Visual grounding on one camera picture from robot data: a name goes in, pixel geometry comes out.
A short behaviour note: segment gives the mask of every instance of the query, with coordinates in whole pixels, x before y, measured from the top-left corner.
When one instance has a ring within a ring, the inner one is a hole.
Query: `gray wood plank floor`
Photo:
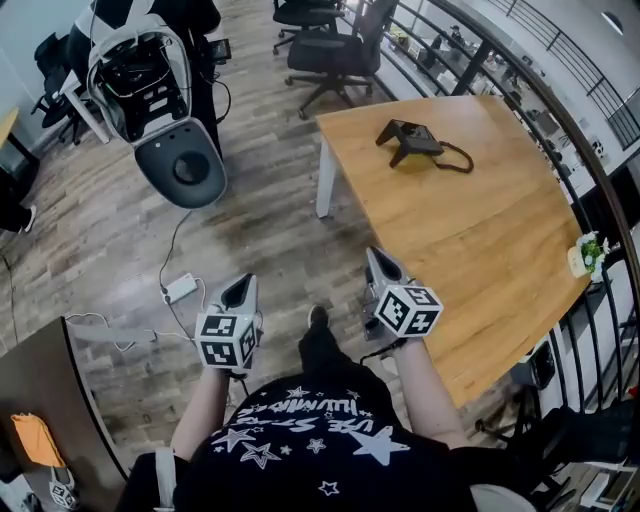
[[[195,212],[181,228],[165,282],[192,272],[207,290],[250,271],[258,275],[266,332],[248,381],[249,389],[300,369],[297,340],[313,302],[330,308],[342,349],[359,358],[371,349],[359,318],[364,249],[375,243],[367,221],[344,181],[334,190],[332,216],[320,221],[314,199],[319,133],[297,108],[311,87],[283,83],[287,51],[274,57],[279,28],[269,1],[222,0],[224,31],[233,59],[219,68],[232,91],[229,116],[220,126],[229,190],[220,203]],[[349,90],[357,105],[387,101]],[[226,94],[214,89],[222,113]],[[310,114],[344,108],[333,94],[312,105]],[[0,236],[14,268],[15,318],[19,339],[57,316],[103,314],[112,326],[179,332],[161,300],[158,271],[177,222],[185,211],[165,201],[137,169],[130,149],[118,140],[102,145],[86,133],[78,147],[52,144],[25,203],[38,218],[29,235]],[[8,276],[0,269],[0,337],[15,345]],[[192,330],[201,290],[176,311]],[[96,323],[96,318],[74,322]],[[126,460],[169,441],[198,378],[200,363],[185,340],[161,336],[155,344],[125,353],[112,345],[84,346],[87,373],[105,422]],[[374,371],[389,385],[394,405],[407,424],[400,384],[379,360]],[[503,406],[510,394],[504,379],[464,408],[465,425]],[[243,398],[234,385],[232,411]],[[488,442],[475,435],[474,442]]]

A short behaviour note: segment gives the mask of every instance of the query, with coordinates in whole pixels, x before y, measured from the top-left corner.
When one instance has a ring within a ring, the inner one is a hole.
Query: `table leg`
[[[329,214],[331,206],[331,191],[333,181],[336,177],[338,162],[336,162],[333,152],[327,140],[322,137],[322,148],[320,149],[320,171],[318,173],[318,195],[316,196],[316,215],[320,218]]]
[[[22,156],[24,156],[29,163],[36,164],[40,162],[40,160],[33,156],[33,154],[22,145],[22,143],[16,138],[13,133],[9,133],[9,135],[7,136],[7,140],[13,145],[14,148],[22,153]]]
[[[103,144],[109,142],[109,135],[102,129],[102,126],[98,123],[95,117],[91,115],[89,109],[85,106],[75,91],[70,90],[64,93],[64,95],[69,99],[73,107],[78,111],[78,114],[85,120],[85,122],[89,125],[89,128],[93,130],[93,132],[98,136],[98,138],[102,141]]]

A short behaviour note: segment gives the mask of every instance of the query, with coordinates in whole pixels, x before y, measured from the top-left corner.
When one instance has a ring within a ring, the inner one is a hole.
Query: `white strap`
[[[160,507],[156,507],[154,510],[156,512],[172,512],[173,491],[176,488],[176,461],[173,458],[171,448],[156,450],[156,475],[158,477]]]

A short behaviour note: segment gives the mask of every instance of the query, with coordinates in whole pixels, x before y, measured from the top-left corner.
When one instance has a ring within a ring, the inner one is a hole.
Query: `white sneaker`
[[[31,231],[31,228],[33,227],[33,221],[36,220],[36,205],[31,205],[29,207],[29,210],[31,210],[31,219],[29,219],[29,224],[27,224],[27,227],[24,228],[24,232],[28,233],[29,231]]]

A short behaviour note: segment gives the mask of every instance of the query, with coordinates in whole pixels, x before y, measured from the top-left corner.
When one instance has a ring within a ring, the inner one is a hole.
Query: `power strip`
[[[198,283],[196,283],[196,280],[193,278],[191,273],[188,273],[182,276],[177,281],[174,281],[173,283],[168,285],[166,288],[167,294],[162,295],[162,300],[164,302],[168,302],[169,304],[174,304],[190,293],[195,292],[198,289]]]

